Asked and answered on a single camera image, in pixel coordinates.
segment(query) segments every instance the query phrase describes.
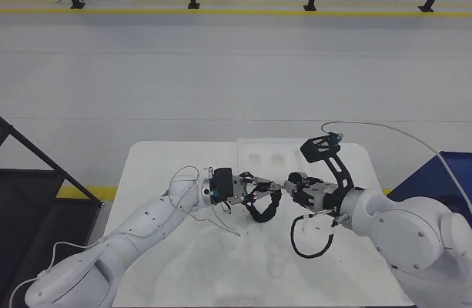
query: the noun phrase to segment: table surface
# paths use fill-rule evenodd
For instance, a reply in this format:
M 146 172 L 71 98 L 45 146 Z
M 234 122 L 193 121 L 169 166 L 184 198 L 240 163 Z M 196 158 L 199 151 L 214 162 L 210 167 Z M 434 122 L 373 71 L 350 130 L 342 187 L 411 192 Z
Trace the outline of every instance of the table surface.
M 304 171 L 329 182 L 323 162 L 308 164 L 301 139 L 246 139 L 238 142 L 139 142 L 130 150 L 105 234 L 137 207 L 166 191 L 172 174 L 185 165 L 232 167 L 234 174 L 282 182 Z M 356 186 L 379 189 L 367 151 L 342 144 L 339 152 Z M 264 209 L 269 197 L 256 207 Z M 372 243 L 335 228 L 330 250 L 317 259 L 298 257 L 290 245 L 292 220 L 307 211 L 283 194 L 275 217 L 253 221 L 243 206 L 221 219 L 241 237 L 211 223 L 187 219 L 166 240 L 144 253 L 126 272 L 114 307 L 168 306 L 408 306 L 410 300 Z M 215 216 L 209 209 L 199 218 Z M 298 226 L 296 244 L 304 253 L 321 250 L 331 218 L 308 219 Z

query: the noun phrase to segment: gray floor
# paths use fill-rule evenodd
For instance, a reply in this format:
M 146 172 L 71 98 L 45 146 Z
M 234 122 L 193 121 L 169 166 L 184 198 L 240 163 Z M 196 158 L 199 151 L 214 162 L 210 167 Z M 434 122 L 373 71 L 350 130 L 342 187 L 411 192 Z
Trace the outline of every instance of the gray floor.
M 332 119 L 472 151 L 472 19 L 0 15 L 0 113 L 93 186 L 117 185 L 141 140 L 313 137 Z M 383 188 L 432 156 L 395 132 L 333 128 Z M 9 142 L 0 166 L 42 164 Z

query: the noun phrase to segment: yellow stripe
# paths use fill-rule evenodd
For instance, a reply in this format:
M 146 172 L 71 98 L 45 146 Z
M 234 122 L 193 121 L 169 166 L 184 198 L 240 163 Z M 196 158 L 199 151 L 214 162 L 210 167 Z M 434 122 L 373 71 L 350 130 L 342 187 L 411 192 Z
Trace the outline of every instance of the yellow stripe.
M 233 0 L 205 0 L 201 1 L 204 5 L 268 5 L 268 6 L 302 6 L 303 1 L 233 1 Z M 56 0 L 0 0 L 0 5 L 54 5 Z M 131 0 L 128 5 L 184 5 L 186 0 Z M 417 7 L 419 3 L 356 3 L 356 2 L 318 2 L 318 7 L 354 7 L 354 8 L 407 8 Z M 437 8 L 472 8 L 472 4 L 468 3 L 440 3 L 436 4 Z
M 271 6 L 303 6 L 305 1 L 299 2 L 282 2 L 282 1 L 217 1 L 217 0 L 207 0 L 201 1 L 201 4 L 204 5 L 271 5 Z M 184 5 L 186 1 L 173 0 L 173 1 L 156 1 L 156 0 L 132 0 L 129 5 Z M 352 3 L 352 2 L 342 2 L 342 3 L 315 3 L 316 7 L 367 7 L 367 8 L 390 8 L 390 7 L 414 7 L 419 6 L 419 3 Z M 472 8 L 472 4 L 436 4 L 436 7 L 449 7 L 449 8 Z
M 115 186 L 87 186 L 86 188 L 101 201 L 113 201 L 118 191 Z M 74 186 L 63 186 L 58 192 L 58 198 L 88 199 Z
M 372 16 L 430 16 L 448 18 L 472 18 L 472 12 L 306 12 L 306 11 L 279 11 L 279 10 L 237 10 L 237 9 L 135 9 L 135 8 L 85 8 L 83 10 L 71 10 L 69 8 L 0 8 L 0 14 L 200 14 L 200 15 L 315 15 L 315 16 L 348 16 L 348 17 L 372 17 Z

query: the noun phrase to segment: white robotic arm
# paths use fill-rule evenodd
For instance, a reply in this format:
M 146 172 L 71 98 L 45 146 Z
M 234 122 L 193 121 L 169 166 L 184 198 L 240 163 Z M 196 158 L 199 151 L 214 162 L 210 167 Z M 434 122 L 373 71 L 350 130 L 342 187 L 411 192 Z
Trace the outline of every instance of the white robotic arm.
M 434 199 L 414 197 L 396 203 L 381 191 L 354 187 L 336 155 L 340 139 L 330 133 L 304 143 L 306 160 L 325 161 L 337 184 L 291 173 L 285 189 L 293 200 L 314 213 L 335 217 L 334 225 L 369 237 L 419 308 L 472 307 L 472 229 L 465 218 Z M 292 243 L 302 256 L 293 239 Z
M 190 212 L 219 202 L 251 206 L 254 200 L 284 188 L 311 212 L 326 212 L 335 218 L 334 225 L 369 237 L 419 308 L 472 308 L 472 231 L 465 218 L 433 199 L 395 203 L 381 191 L 354 187 L 336 156 L 340 147 L 332 137 L 310 139 L 301 152 L 308 162 L 324 160 L 337 184 L 294 172 L 284 186 L 278 186 L 265 179 L 248 179 L 247 174 L 232 176 L 229 168 L 217 169 L 210 179 L 176 177 L 171 200 L 168 196 L 151 200 L 91 249 L 40 273 L 25 302 L 30 308 L 109 308 L 125 271 Z M 258 191 L 248 192 L 248 184 Z M 294 242 L 293 247 L 299 253 Z
M 27 305 L 111 307 L 125 271 L 165 239 L 188 213 L 211 205 L 208 179 L 179 176 L 170 189 L 171 202 L 168 196 L 150 200 L 91 249 L 40 273 L 25 294 Z

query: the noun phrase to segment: white cable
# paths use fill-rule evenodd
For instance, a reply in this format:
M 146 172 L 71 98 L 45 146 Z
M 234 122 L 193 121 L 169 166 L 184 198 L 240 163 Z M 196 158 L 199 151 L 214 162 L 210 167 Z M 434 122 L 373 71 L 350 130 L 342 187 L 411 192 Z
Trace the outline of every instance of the white cable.
M 49 264 L 49 267 L 44 270 L 44 272 L 48 272 L 51 268 L 52 268 L 52 265 L 54 264 L 54 261 L 56 259 L 56 247 L 58 244 L 65 244 L 65 245 L 69 245 L 69 246 L 73 246 L 73 247 L 77 247 L 77 248 L 83 248 L 83 249 L 88 249 L 88 248 L 91 248 L 97 244 L 100 243 L 100 240 L 98 240 L 97 242 L 93 243 L 92 245 L 88 245 L 88 246 L 80 246 L 80 245 L 76 245 L 76 244 L 73 244 L 73 243 L 68 243 L 68 242 L 56 242 L 54 244 L 54 246 L 52 247 L 52 258 L 51 258 L 51 264 Z M 17 290 L 23 286 L 24 284 L 26 283 L 30 283 L 34 280 L 37 280 L 38 279 L 38 276 L 36 278 L 32 278 L 32 279 L 29 279 L 29 280 L 26 280 L 24 281 L 23 283 L 20 283 L 19 285 L 17 285 L 17 287 L 13 290 L 12 292 L 12 295 L 10 296 L 10 300 L 9 300 L 9 304 L 8 304 L 8 308 L 12 308 L 13 307 L 13 297 L 15 296 L 15 293 L 17 292 Z
M 80 245 L 76 245 L 76 244 L 68 243 L 68 242 L 56 242 L 56 243 L 54 243 L 54 246 L 52 247 L 51 264 L 49 264 L 49 267 L 45 270 L 46 272 L 49 271 L 52 268 L 52 265 L 54 264 L 54 261 L 56 259 L 56 247 L 57 247 L 58 244 L 65 244 L 65 245 L 73 246 L 73 247 L 76 247 L 76 248 L 88 249 L 88 248 L 92 248 L 93 246 L 99 244 L 99 241 L 97 241 L 97 242 L 95 242 L 91 245 L 88 245 L 88 246 L 80 246 Z
M 179 198 L 179 201 L 177 202 L 177 204 L 179 205 L 179 203 L 181 202 L 182 198 L 191 190 L 192 187 L 194 187 L 197 182 L 198 182 L 198 178 L 199 178 L 199 170 L 198 168 L 196 168 L 195 166 L 191 166 L 191 165 L 188 165 L 188 166 L 184 166 L 182 167 L 181 169 L 179 169 L 176 173 L 174 173 L 174 176 L 172 176 L 170 182 L 169 182 L 169 190 L 167 192 L 167 195 L 168 195 L 168 198 L 169 198 L 169 202 L 171 203 L 171 205 L 174 207 L 174 211 L 172 212 L 171 216 L 173 215 L 173 213 L 178 210 L 177 209 L 177 206 L 174 205 L 174 203 L 172 203 L 172 200 L 171 200 L 171 185 L 172 185 L 172 182 L 174 181 L 174 178 L 181 172 L 183 171 L 184 169 L 186 168 L 193 168 L 194 170 L 196 170 L 196 180 L 195 180 L 195 183 L 193 185 L 191 185 L 188 190 L 186 190 L 185 193 L 183 193 L 183 195 L 181 196 L 181 198 Z M 222 223 L 226 228 L 220 226 L 219 224 L 217 224 L 216 222 L 214 222 L 213 220 L 211 219 L 198 219 L 196 218 L 192 213 L 187 213 L 188 215 L 190 215 L 192 218 L 194 218 L 194 220 L 196 220 L 197 222 L 204 222 L 204 221 L 207 221 L 207 222 L 211 222 L 212 224 L 214 224 L 215 226 L 218 226 L 220 229 L 224 230 L 224 231 L 227 231 L 229 233 L 232 233 L 233 235 L 235 236 L 241 236 L 238 232 L 235 232 L 235 231 L 232 231 L 219 217 L 218 215 L 215 213 L 215 210 L 213 209 L 213 206 L 212 206 L 212 210 L 213 210 L 213 213 L 215 214 L 215 217 L 220 221 L 220 223 Z
M 399 133 L 402 133 L 404 134 L 405 136 L 409 136 L 410 138 L 412 139 L 415 139 L 417 140 L 418 142 L 422 143 L 423 145 L 425 145 L 428 149 L 430 149 L 432 152 L 434 152 L 437 156 L 437 158 L 441 161 L 441 163 L 443 164 L 444 168 L 446 169 L 446 171 L 448 172 L 448 174 L 450 175 L 450 178 L 453 180 L 454 182 L 454 185 L 458 188 L 458 190 L 460 190 L 460 193 L 461 195 L 463 196 L 465 202 L 467 203 L 468 205 L 468 209 L 470 210 L 470 213 L 472 214 L 472 202 L 470 201 L 470 199 L 468 199 L 468 196 L 467 194 L 465 193 L 463 187 L 461 187 L 461 184 L 458 182 L 457 180 L 457 177 L 453 174 L 453 171 L 451 171 L 450 167 L 448 166 L 448 164 L 446 163 L 446 160 L 444 160 L 443 156 L 441 156 L 441 154 L 439 153 L 439 151 L 437 151 L 436 149 L 434 149 L 432 146 L 428 145 L 427 143 L 425 143 L 424 141 L 418 139 L 416 136 L 412 136 L 411 134 L 409 134 L 408 132 L 404 132 L 400 129 L 397 129 L 397 128 L 394 128 L 392 126 L 388 126 L 388 125 L 384 125 L 384 124 L 379 124 L 379 123 L 375 123 L 375 122 L 364 122 L 364 121 L 349 121 L 349 120 L 346 120 L 346 121 L 329 121 L 329 122 L 326 122 L 324 123 L 323 125 L 321 125 L 321 131 L 326 133 L 326 134 L 330 134 L 330 131 L 327 131 L 324 129 L 325 126 L 329 125 L 329 124 L 335 124 L 335 123 L 352 123 L 352 124 L 365 124 L 365 125 L 371 125 L 371 126 L 381 126 L 381 127 L 385 127 L 387 129 L 392 129 L 396 132 L 399 132 Z
M 10 296 L 10 303 L 8 304 L 8 308 L 12 308 L 13 307 L 13 296 L 15 296 L 15 293 L 17 292 L 18 289 L 20 289 L 21 286 L 23 286 L 24 284 L 26 283 L 30 283 L 34 280 L 37 280 L 37 277 L 36 278 L 32 278 L 30 280 L 26 280 L 24 281 L 23 283 L 20 283 L 19 285 L 17 285 L 17 287 L 13 290 L 12 292 L 12 295 Z

